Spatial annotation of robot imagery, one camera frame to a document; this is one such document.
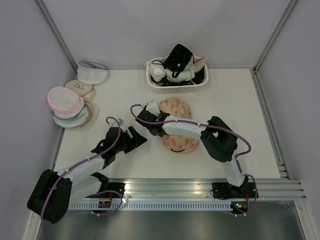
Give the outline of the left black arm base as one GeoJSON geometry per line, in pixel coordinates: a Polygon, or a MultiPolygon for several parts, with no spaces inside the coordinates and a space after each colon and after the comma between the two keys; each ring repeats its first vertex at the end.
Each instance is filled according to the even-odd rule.
{"type": "Polygon", "coordinates": [[[118,192],[122,197],[124,196],[124,192],[125,192],[125,183],[123,182],[109,182],[109,183],[104,183],[100,189],[98,190],[98,192],[105,192],[105,191],[109,191],[109,192],[105,192],[105,193],[101,193],[101,194],[97,194],[94,196],[94,198],[116,198],[119,199],[119,195],[114,193],[114,192],[110,192],[110,191],[115,191],[118,192]]]}

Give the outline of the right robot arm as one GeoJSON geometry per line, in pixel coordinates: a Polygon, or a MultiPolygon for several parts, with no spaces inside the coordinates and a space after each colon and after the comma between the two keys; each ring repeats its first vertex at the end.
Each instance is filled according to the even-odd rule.
{"type": "Polygon", "coordinates": [[[250,153],[252,147],[221,118],[213,116],[209,120],[191,120],[164,112],[153,114],[142,109],[135,120],[153,136],[181,135],[199,140],[208,155],[222,164],[229,194],[239,198],[246,192],[249,177],[242,172],[238,157],[250,153]]]}

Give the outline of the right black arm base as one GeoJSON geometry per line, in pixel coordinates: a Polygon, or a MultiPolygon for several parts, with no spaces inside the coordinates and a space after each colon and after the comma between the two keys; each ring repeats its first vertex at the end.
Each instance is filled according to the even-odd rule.
{"type": "Polygon", "coordinates": [[[255,198],[258,193],[253,182],[242,184],[240,187],[233,186],[227,182],[213,182],[211,193],[214,199],[246,199],[255,198]]]}

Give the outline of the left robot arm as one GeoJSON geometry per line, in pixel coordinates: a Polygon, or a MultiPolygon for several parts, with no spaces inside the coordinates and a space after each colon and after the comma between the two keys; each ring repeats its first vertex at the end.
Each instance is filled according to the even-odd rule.
{"type": "Polygon", "coordinates": [[[27,208],[52,224],[59,222],[73,204],[85,197],[104,198],[109,193],[109,179],[100,172],[118,153],[129,153],[147,142],[133,126],[127,130],[111,127],[105,138],[91,150],[91,156],[65,169],[47,169],[40,175],[27,208]]]}

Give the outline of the floral peach laundry bag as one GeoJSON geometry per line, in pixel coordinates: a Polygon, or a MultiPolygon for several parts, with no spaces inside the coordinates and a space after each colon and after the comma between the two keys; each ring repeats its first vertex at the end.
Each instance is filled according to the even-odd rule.
{"type": "MultiPolygon", "coordinates": [[[[178,97],[172,97],[163,100],[159,104],[159,110],[163,113],[168,113],[178,118],[184,118],[188,120],[193,119],[192,110],[189,105],[183,99],[178,97]]],[[[164,146],[169,150],[186,150],[185,152],[180,153],[191,152],[199,144],[199,140],[195,138],[177,134],[164,135],[161,139],[164,146]]]]}

